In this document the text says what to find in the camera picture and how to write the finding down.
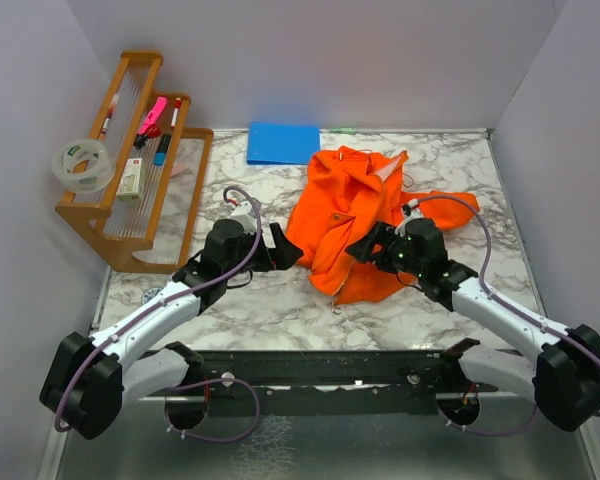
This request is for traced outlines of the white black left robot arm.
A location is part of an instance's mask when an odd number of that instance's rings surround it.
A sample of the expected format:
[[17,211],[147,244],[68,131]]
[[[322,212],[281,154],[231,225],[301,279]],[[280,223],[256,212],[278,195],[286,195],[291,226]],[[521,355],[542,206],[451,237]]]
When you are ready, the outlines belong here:
[[243,272],[290,269],[303,255],[277,223],[267,246],[257,225],[214,223],[202,250],[177,270],[148,303],[114,326],[91,336],[73,332],[58,345],[39,395],[54,414],[58,432],[74,430],[91,440],[102,434],[122,407],[173,388],[186,395],[200,385],[201,371],[180,347],[149,349],[176,327],[205,312]]

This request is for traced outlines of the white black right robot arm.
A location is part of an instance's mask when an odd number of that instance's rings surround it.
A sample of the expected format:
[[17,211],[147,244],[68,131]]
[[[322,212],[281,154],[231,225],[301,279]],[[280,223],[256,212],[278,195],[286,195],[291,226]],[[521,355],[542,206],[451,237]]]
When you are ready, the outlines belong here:
[[474,382],[516,394],[566,432],[600,416],[600,335],[586,325],[569,328],[499,295],[478,272],[450,259],[432,220],[399,227],[378,222],[345,251],[384,273],[413,276],[429,300],[512,347],[506,353],[465,342],[439,367],[447,389],[461,391]]

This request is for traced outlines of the orange zip jacket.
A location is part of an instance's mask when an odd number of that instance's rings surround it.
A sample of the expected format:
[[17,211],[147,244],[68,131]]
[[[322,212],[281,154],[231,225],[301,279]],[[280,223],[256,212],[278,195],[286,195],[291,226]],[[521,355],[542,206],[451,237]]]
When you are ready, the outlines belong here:
[[309,281],[336,304],[378,303],[417,280],[361,264],[345,248],[378,221],[403,225],[402,205],[418,199],[423,218],[444,234],[465,226],[479,212],[470,193],[410,193],[403,189],[406,153],[389,158],[349,147],[321,150],[308,166],[308,183],[288,219],[287,236],[304,252],[299,265]]

